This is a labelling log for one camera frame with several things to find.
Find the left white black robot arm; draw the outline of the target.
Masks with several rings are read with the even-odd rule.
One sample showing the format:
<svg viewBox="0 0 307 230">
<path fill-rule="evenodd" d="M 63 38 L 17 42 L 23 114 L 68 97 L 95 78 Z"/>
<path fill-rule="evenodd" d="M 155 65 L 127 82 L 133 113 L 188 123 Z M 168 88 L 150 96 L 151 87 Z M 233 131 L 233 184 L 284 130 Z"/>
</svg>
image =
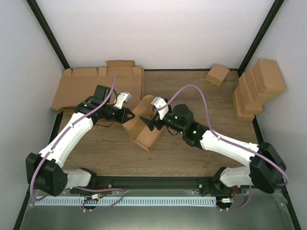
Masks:
<svg viewBox="0 0 307 230">
<path fill-rule="evenodd" d="M 65 189 L 81 187 L 86 193 L 94 193 L 98 188 L 95 173 L 80 168 L 63 170 L 71 151 L 100 119 L 124 124 L 135 117 L 124 107 L 132 95 L 128 92 L 116 94 L 110 103 L 114 87 L 97 85 L 94 95 L 78 104 L 67 125 L 38 154 L 30 153 L 25 160 L 27 180 L 30 189 L 39 189 L 51 196 L 60 195 Z"/>
</svg>

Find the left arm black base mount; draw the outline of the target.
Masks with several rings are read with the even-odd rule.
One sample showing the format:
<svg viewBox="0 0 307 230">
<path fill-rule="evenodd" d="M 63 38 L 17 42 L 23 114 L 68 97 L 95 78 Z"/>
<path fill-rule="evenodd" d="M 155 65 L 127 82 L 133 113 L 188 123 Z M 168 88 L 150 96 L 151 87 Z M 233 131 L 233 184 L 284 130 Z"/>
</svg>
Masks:
<svg viewBox="0 0 307 230">
<path fill-rule="evenodd" d="M 95 190 L 95 192 L 84 191 L 81 189 L 73 188 L 70 190 L 72 195 L 92 195 L 96 194 L 97 190 L 112 188 L 113 180 L 111 177 L 95 176 L 92 177 L 89 184 L 85 186 L 86 189 Z"/>
</svg>

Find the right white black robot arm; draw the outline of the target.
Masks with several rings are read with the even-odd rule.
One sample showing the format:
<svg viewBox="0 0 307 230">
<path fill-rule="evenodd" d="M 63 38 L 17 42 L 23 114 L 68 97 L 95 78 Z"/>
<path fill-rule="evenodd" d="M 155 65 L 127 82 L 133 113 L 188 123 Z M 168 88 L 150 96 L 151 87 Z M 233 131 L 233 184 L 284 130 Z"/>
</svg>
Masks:
<svg viewBox="0 0 307 230">
<path fill-rule="evenodd" d="M 272 194 L 281 183 L 286 165 L 272 144 L 246 143 L 214 133 L 195 121 L 193 112 L 185 104 L 168 107 L 157 112 L 152 119 L 140 119 L 151 131 L 171 128 L 181 133 L 188 145 L 217 152 L 241 163 L 241 167 L 223 167 L 216 173 L 213 187 L 218 193 L 224 193 L 236 185 L 251 185 Z"/>
</svg>

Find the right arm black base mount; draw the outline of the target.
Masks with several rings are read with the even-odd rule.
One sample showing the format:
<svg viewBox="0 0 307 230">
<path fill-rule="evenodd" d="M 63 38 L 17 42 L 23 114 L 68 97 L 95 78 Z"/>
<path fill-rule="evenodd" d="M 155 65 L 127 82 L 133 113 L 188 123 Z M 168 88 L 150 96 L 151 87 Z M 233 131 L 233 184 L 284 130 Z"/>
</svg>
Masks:
<svg viewBox="0 0 307 230">
<path fill-rule="evenodd" d="M 198 179 L 199 194 L 205 196 L 210 194 L 211 196 L 217 195 L 231 195 L 233 193 L 232 187 L 227 187 L 220 181 L 220 176 L 226 167 L 221 167 L 212 177 L 201 177 Z"/>
</svg>

